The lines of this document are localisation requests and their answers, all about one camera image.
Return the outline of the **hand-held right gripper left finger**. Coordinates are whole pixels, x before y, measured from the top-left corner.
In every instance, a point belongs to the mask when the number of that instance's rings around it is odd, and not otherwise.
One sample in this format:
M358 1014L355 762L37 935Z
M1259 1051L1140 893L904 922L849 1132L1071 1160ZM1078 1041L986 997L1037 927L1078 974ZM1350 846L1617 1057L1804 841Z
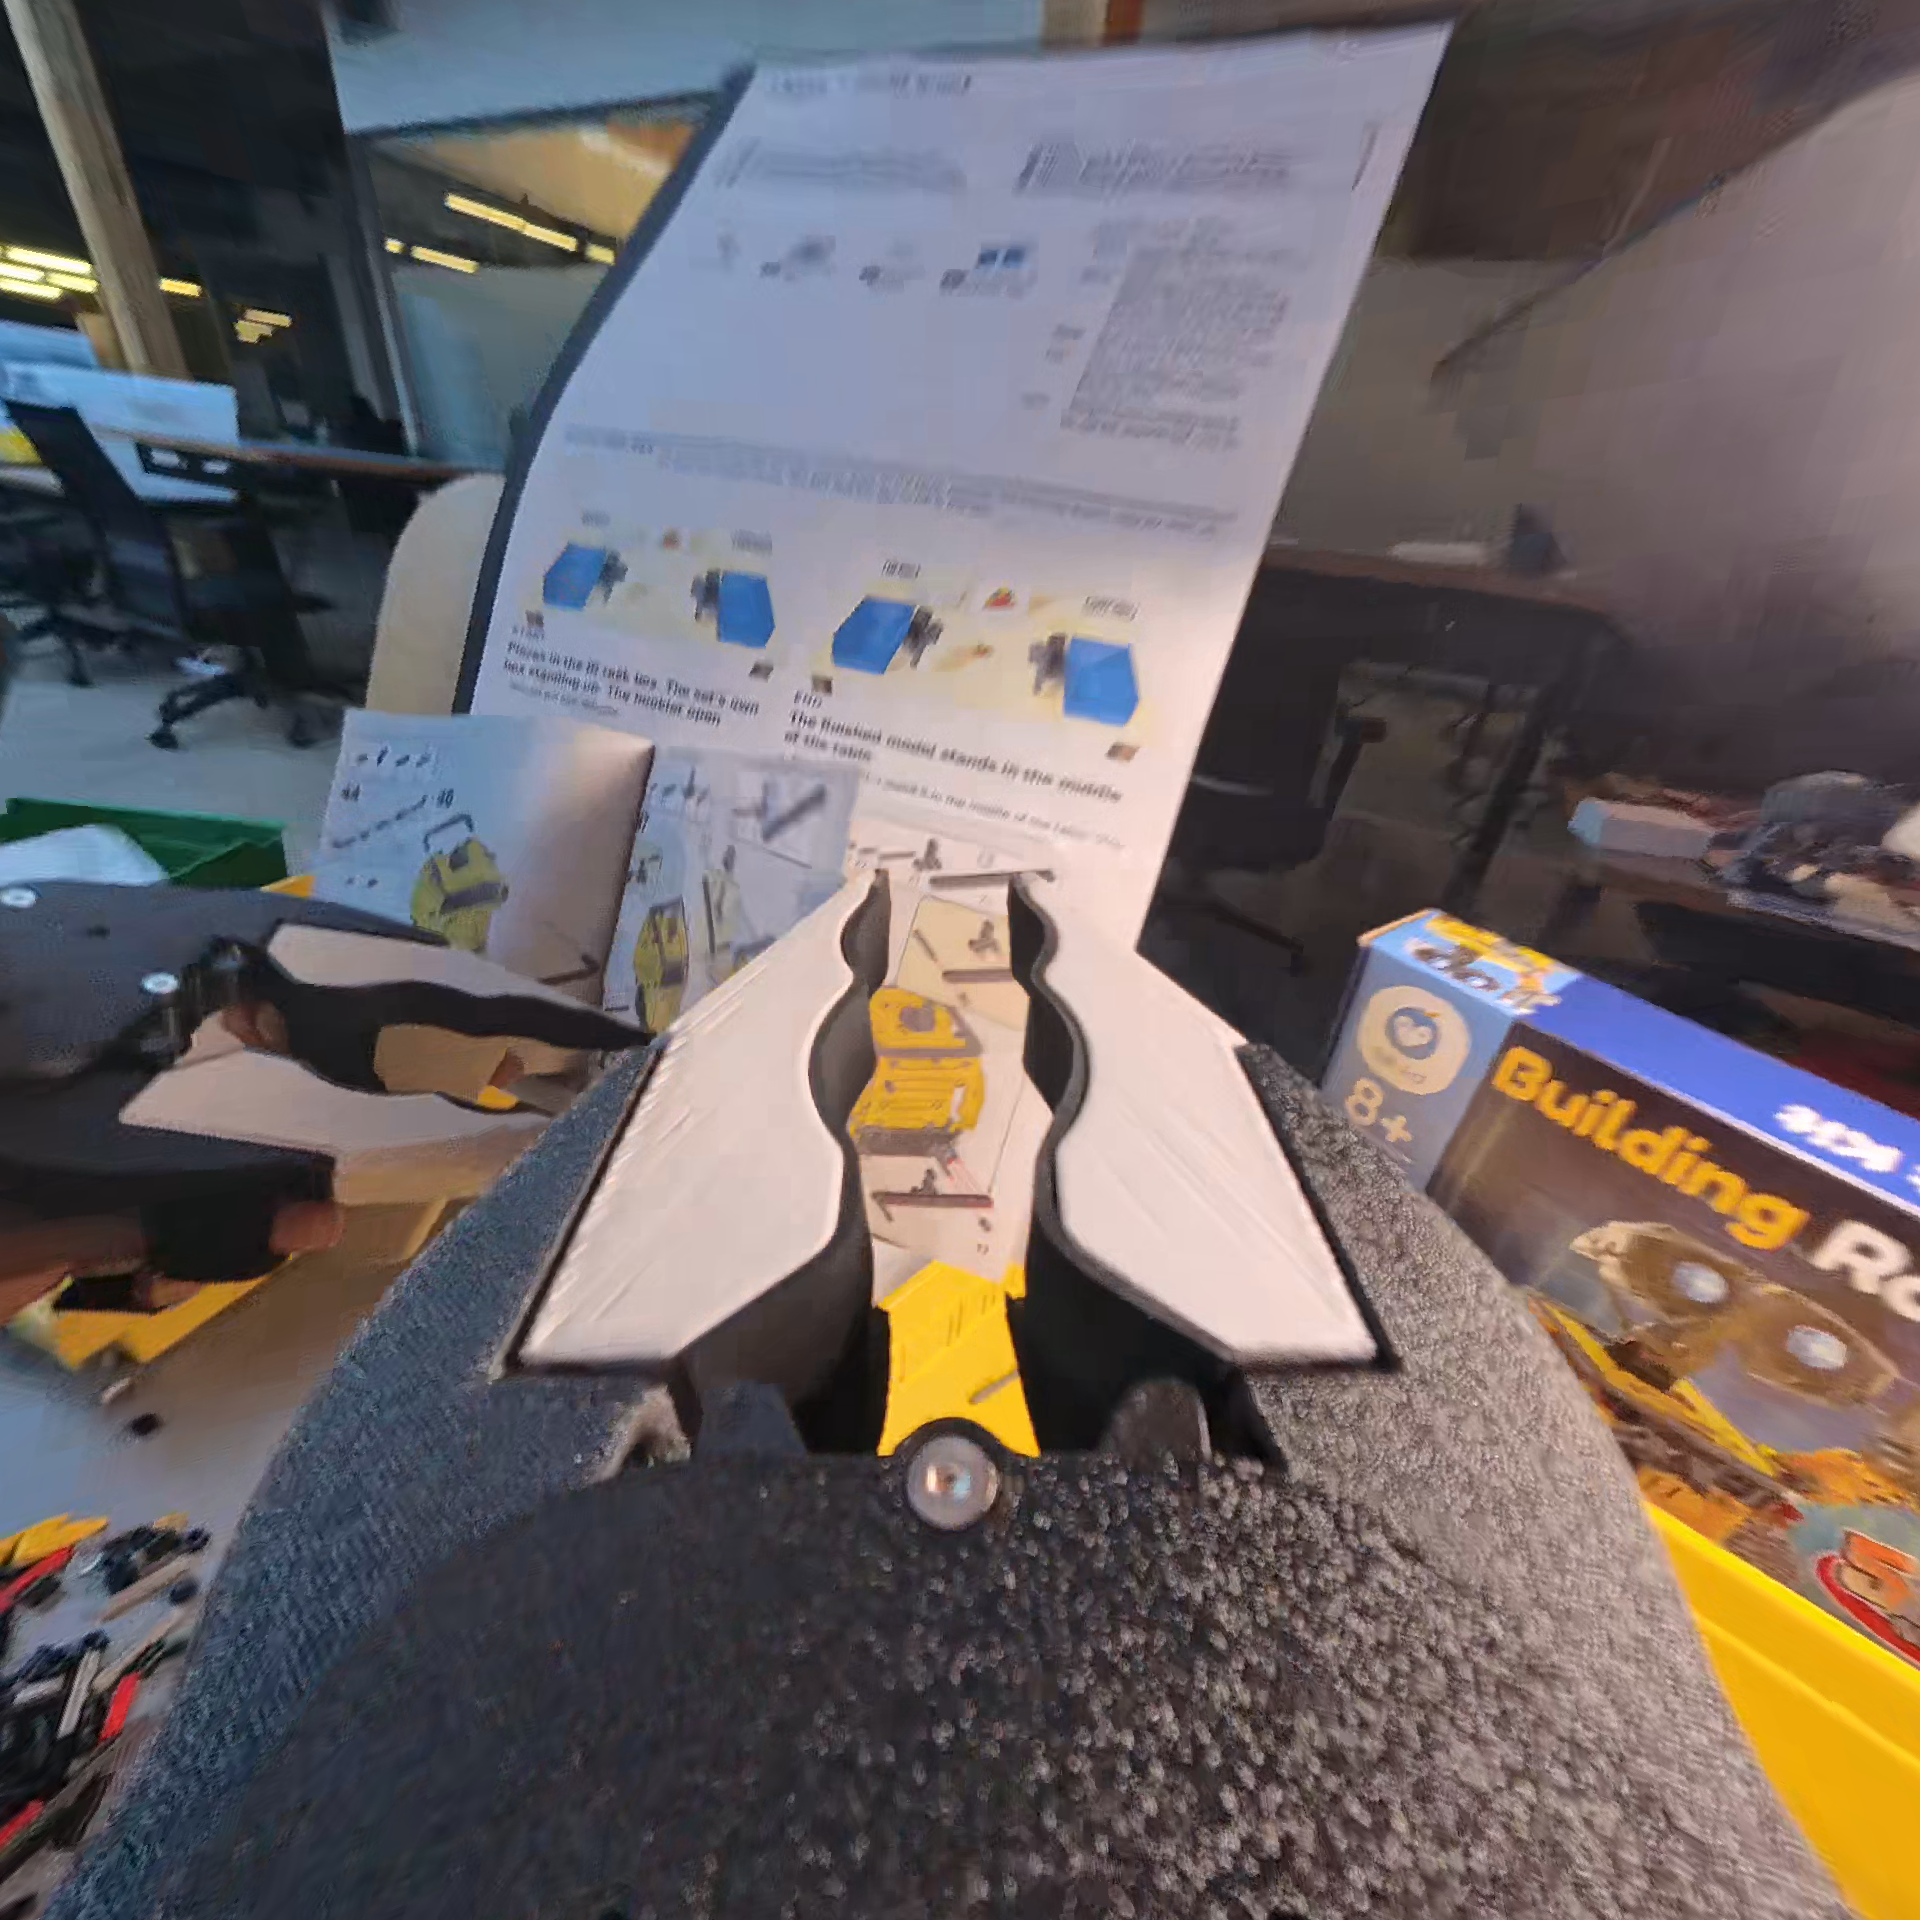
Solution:
M548 1262L516 1365L833 1372L874 1305L851 1141L892 890L846 883L668 1030Z

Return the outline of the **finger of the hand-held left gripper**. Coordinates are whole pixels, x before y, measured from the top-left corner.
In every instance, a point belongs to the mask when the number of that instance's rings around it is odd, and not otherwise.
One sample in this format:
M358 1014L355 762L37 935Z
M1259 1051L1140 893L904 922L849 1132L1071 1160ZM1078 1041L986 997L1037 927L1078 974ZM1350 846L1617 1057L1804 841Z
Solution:
M282 922L260 952L260 1003L291 1057L334 1086L383 1090L385 1034L416 1026L503 1050L630 1051L652 1034L461 947Z
M287 1057L232 1050L149 1078L121 1110L177 1179L347 1205L464 1199L494 1185L554 1118L444 1093L349 1090Z

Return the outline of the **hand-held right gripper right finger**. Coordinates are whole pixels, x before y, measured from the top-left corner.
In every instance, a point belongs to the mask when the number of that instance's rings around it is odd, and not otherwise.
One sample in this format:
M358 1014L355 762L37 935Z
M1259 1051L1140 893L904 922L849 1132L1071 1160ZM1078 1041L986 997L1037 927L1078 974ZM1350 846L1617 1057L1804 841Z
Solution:
M1246 1041L1038 877L1009 883L1047 1110L1022 1354L1049 1368L1367 1368L1384 1336Z

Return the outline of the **instruction booklet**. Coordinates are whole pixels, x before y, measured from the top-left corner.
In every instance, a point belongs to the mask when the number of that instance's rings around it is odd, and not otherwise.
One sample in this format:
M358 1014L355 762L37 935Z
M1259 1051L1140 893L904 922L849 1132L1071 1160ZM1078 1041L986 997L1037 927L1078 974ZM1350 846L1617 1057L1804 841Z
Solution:
M695 1048L744 1086L719 1121L744 1147L780 1078L801 935L846 883L884 877L874 1071L849 1119L882 1286L909 1259L1003 1280L1022 1258L1029 1149L1009 883L1037 844L989 841L925 805L872 799L846 766L649 744L562 717L349 715L314 896L591 1000Z

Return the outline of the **pile of small block pieces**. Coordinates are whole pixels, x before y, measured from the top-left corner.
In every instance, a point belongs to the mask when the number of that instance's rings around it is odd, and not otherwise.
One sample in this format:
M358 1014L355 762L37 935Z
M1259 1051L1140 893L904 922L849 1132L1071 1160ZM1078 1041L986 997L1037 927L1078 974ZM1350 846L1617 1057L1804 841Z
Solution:
M107 1810L139 1717L192 1639L209 1548L181 1510L5 1534L5 1915L37 1908Z

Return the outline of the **grey desk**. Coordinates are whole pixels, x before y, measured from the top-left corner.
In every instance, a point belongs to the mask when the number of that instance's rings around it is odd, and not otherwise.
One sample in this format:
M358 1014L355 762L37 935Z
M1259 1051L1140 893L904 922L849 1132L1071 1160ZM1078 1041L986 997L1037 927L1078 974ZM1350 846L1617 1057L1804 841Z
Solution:
M141 1368L89 1365L66 1372L56 1359L5 1336L5 1531L55 1515L105 1517L128 1528L186 1514L210 1534L199 1574L201 1618L235 1526L287 1430L405 1267L349 1272L334 1251L294 1262ZM142 1411L160 1414L164 1430L129 1438L125 1426ZM169 1713L181 1669L194 1657L199 1618L132 1731L107 1810Z

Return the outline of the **bubble wrap bundle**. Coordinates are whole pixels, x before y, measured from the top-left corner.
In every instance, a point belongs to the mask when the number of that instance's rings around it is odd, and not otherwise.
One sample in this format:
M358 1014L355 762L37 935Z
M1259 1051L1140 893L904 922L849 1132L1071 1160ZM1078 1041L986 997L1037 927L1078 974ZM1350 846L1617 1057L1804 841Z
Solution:
M3 844L3 891L38 890L46 883L151 887L169 879L157 856L129 832L99 821L37 831Z

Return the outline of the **green plastic parts bin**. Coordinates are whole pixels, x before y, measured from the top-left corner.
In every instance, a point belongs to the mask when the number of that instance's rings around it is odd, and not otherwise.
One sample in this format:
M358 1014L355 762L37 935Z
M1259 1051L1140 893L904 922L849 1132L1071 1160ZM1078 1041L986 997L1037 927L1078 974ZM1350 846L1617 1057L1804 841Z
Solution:
M169 883L198 890L262 890L294 875L278 821L166 807L11 799L3 807L3 844L52 831L111 827L157 860Z

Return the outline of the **yellow plastic parts bin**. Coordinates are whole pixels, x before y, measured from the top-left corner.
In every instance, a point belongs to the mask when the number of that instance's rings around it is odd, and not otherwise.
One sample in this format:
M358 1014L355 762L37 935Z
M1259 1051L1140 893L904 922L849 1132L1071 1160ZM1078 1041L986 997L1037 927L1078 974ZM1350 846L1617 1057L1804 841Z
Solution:
M1003 1280L892 1249L878 1308L889 1368L879 1452L944 1419L980 1427L1004 1452L1034 1456L1012 1302L1022 1268ZM1647 1517L1775 1793L1836 1879L1871 1917L1917 1914L1917 1680L1853 1626L1673 1519Z
M459 1205L445 1197L434 1203L353 1212L349 1234L334 1254L345 1256L353 1273L383 1264L399 1268L420 1254ZM246 1280L191 1290L177 1305L157 1313L85 1313L70 1305L76 1285L69 1282L47 1300L14 1314L8 1332L69 1371L89 1365L148 1367L264 1285L267 1280Z

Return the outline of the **black office chair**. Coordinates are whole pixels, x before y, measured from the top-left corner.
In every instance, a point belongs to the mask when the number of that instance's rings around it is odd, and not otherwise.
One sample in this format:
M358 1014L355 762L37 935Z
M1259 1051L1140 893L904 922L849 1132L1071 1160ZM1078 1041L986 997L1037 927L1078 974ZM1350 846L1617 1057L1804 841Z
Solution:
M1263 781L1195 771L1170 852L1172 909L1249 937L1280 956L1287 977L1301 977L1306 946L1235 908L1220 883L1231 873L1284 875L1311 864L1365 751L1386 736L1384 720L1336 702L1311 753Z
M322 744L350 688L314 662L301 615L324 604L294 590L272 529L241 502L141 495L72 407L11 398L10 418L95 539L107 632L222 659L160 699L149 744L177 751L191 720L228 703L277 712L298 748Z

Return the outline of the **blue toy kit box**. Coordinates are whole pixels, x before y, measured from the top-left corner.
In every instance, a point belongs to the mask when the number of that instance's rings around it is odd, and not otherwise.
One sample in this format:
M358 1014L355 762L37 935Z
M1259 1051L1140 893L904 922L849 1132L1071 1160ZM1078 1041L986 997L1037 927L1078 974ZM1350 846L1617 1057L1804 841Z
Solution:
M1915 1668L1913 1118L1438 909L1362 935L1322 1090L1647 1504Z

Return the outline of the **dark background table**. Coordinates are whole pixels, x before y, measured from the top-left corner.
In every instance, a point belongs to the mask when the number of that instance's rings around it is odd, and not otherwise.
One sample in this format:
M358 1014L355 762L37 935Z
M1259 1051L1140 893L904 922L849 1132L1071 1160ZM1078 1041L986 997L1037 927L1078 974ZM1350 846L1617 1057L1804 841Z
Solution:
M1444 909L1457 919L1475 913L1552 737L1631 659L1613 617L1564 579L1301 545L1276 545L1263 558L1238 649L1329 665L1339 676L1369 665L1465 684L1480 692L1481 715L1501 695L1518 699L1510 732L1452 832Z

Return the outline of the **cluttered background table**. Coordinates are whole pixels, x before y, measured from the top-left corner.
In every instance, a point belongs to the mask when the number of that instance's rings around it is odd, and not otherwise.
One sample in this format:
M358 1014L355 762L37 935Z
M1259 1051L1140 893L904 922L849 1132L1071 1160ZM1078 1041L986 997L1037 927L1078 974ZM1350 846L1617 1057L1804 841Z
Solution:
M1683 962L1679 938L1741 962L1795 940L1915 973L1912 783L1816 771L1714 797L1611 777L1571 805L1569 834L1571 868L1540 935L1564 959L1622 901L1668 964Z

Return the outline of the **large printed instruction sheet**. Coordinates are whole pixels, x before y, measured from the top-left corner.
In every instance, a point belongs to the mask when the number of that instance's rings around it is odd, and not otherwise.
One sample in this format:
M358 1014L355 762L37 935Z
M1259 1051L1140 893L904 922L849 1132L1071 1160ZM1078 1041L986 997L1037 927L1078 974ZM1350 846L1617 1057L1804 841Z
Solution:
M1134 944L1450 40L734 79L531 402L458 708L849 770Z

